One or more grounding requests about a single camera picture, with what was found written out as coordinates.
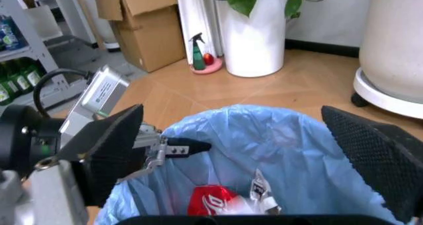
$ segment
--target pink plate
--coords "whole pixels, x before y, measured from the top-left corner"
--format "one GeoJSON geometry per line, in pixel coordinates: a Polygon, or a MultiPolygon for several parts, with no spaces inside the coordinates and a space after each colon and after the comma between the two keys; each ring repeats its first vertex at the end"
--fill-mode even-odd
{"type": "Polygon", "coordinates": [[[206,66],[204,70],[195,70],[192,65],[190,65],[191,71],[195,74],[205,75],[216,72],[222,68],[223,61],[220,58],[215,58],[213,64],[206,66]]]}

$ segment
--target white flower pot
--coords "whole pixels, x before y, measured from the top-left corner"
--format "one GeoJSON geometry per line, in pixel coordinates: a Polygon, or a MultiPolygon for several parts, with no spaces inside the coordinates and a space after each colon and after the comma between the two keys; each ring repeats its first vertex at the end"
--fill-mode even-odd
{"type": "Polygon", "coordinates": [[[423,103],[423,1],[371,0],[360,64],[380,91],[423,103]]]}
{"type": "Polygon", "coordinates": [[[48,5],[29,8],[24,11],[42,40],[45,41],[63,35],[48,5]]]}
{"type": "Polygon", "coordinates": [[[216,0],[226,69],[242,77],[277,72],[283,66],[286,0],[257,0],[250,17],[216,0]]]}

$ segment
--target garbage bag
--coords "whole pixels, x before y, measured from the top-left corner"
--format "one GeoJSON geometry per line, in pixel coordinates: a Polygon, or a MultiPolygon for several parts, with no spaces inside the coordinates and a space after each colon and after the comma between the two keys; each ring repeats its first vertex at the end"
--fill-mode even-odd
{"type": "Polygon", "coordinates": [[[166,159],[151,174],[117,184],[96,224],[139,215],[186,215],[199,185],[219,184],[249,197],[256,169],[284,214],[361,214],[402,224],[352,168],[327,127],[304,114],[234,105],[186,117],[164,135],[209,142],[212,148],[166,159]]]}

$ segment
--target wooden floor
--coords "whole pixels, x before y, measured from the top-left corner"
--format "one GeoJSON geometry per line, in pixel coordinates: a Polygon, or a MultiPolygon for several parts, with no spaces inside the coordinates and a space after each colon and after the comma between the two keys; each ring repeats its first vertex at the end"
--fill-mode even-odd
{"type": "Polygon", "coordinates": [[[165,129],[187,115],[233,104],[290,108],[318,120],[320,108],[329,105],[398,125],[423,140],[421,120],[350,103],[358,66],[356,58],[291,50],[286,51],[284,67],[277,73],[240,78],[225,69],[194,75],[186,60],[181,60],[132,82],[114,112],[143,104],[144,121],[165,129]]]}

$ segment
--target caster wheel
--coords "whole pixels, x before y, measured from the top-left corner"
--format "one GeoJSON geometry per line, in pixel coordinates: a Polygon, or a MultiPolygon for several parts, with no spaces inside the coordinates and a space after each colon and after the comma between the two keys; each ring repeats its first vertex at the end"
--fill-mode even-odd
{"type": "Polygon", "coordinates": [[[366,107],[367,105],[369,105],[369,102],[367,102],[367,100],[363,99],[359,94],[357,93],[353,93],[353,95],[351,96],[351,102],[356,106],[356,107],[366,107]]]}

